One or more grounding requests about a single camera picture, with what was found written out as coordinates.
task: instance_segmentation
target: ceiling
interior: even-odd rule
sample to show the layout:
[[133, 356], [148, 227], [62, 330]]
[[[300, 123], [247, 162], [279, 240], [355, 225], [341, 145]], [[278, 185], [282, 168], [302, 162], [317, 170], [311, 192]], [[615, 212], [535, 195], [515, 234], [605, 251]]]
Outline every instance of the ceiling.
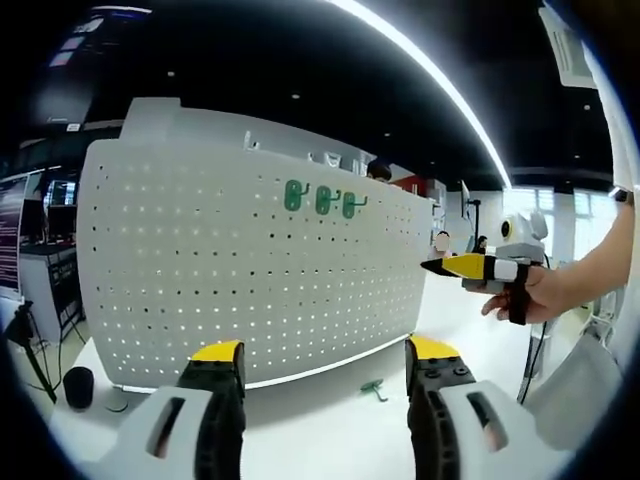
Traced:
[[[124, 118], [135, 96], [179, 96], [184, 106], [265, 118], [344, 141], [451, 189], [459, 179], [475, 190], [502, 187], [486, 149], [442, 89], [359, 19], [322, 0], [167, 6], [174, 3], [128, 2], [154, 12], [144, 21], [114, 19], [99, 47], [87, 45], [64, 74], [40, 65], [82, 10], [52, 11], [39, 31], [42, 41], [16, 59], [19, 94], [1, 94], [11, 105], [9, 119], [3, 115], [3, 153], [20, 140], [50, 134], [27, 108], [38, 97], [34, 91], [49, 97], [64, 92], [47, 99], [48, 111], [88, 108], [86, 121]], [[361, 3], [445, 72], [515, 185], [610, 189], [611, 151], [597, 93], [560, 85], [539, 2]]]

